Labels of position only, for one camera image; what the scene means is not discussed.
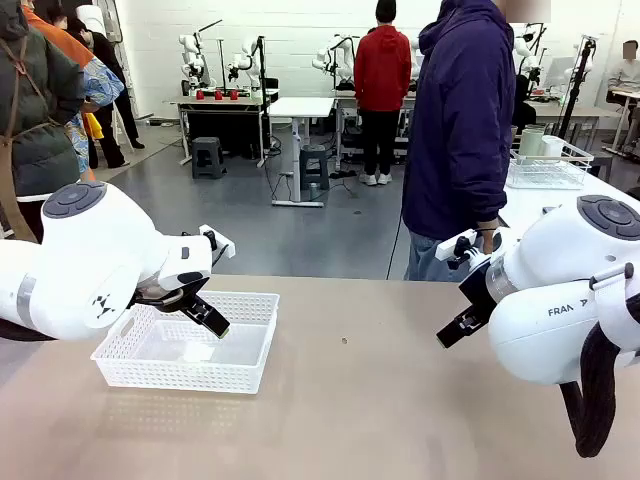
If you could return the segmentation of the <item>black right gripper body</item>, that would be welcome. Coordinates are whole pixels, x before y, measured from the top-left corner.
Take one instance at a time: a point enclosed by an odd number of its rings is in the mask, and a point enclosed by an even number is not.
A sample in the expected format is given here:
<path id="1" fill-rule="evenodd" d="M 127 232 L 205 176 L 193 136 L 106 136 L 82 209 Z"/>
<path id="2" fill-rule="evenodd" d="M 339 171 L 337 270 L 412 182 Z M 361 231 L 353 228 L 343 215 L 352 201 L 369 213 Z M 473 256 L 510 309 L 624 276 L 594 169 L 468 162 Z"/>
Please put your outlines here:
<path id="1" fill-rule="evenodd" d="M 489 293 L 486 274 L 490 261 L 485 260 L 469 272 L 459 285 L 459 290 L 470 305 L 461 313 L 464 321 L 488 321 L 497 303 Z"/>

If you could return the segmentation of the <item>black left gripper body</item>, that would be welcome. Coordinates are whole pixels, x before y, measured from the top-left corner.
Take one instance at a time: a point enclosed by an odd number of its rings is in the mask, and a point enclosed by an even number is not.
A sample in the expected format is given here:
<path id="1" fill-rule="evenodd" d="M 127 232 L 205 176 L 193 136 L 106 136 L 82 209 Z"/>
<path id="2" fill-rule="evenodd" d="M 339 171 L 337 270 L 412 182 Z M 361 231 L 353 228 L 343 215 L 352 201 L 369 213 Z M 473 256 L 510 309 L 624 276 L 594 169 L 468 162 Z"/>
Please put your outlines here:
<path id="1" fill-rule="evenodd" d="M 153 306 L 165 313 L 180 311 L 183 313 L 209 313 L 211 306 L 199 297 L 199 291 L 207 283 L 208 278 L 183 285 L 160 298 L 151 298 L 141 290 L 132 296 L 132 304 Z"/>

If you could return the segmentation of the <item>person's right hand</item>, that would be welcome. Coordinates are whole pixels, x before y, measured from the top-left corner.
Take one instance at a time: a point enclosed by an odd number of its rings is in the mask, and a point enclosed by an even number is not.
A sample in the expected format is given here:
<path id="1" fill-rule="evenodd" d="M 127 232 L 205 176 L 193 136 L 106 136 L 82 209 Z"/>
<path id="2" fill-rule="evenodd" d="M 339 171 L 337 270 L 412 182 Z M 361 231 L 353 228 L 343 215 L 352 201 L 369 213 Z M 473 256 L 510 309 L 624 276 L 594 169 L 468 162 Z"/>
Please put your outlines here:
<path id="1" fill-rule="evenodd" d="M 500 227 L 498 219 L 487 222 L 479 222 L 476 231 L 482 236 L 483 252 L 487 255 L 493 253 L 494 250 L 494 233 Z"/>

